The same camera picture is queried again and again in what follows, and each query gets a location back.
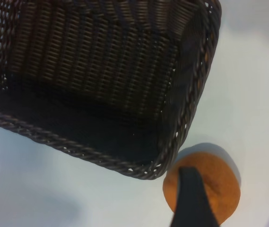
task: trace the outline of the white table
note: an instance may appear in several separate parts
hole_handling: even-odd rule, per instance
[[[223,147],[241,200],[223,227],[269,227],[269,1],[223,0],[219,45],[182,148]],[[168,227],[163,177],[141,181],[0,129],[0,227]]]

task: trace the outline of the orange fruit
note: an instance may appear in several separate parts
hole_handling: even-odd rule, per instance
[[[195,167],[199,171],[210,207],[221,225],[234,213],[240,199],[240,186],[232,169],[221,158],[206,152],[190,154],[179,160],[168,171],[163,183],[165,199],[173,212],[176,208],[178,170],[182,166]]]

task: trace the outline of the woven basket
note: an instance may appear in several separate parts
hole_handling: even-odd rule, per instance
[[[0,127],[160,177],[187,136],[220,17],[218,0],[0,0]]]

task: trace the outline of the wicker basket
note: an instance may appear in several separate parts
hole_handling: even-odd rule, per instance
[[[218,0],[0,0],[0,127],[155,179],[183,144]]]

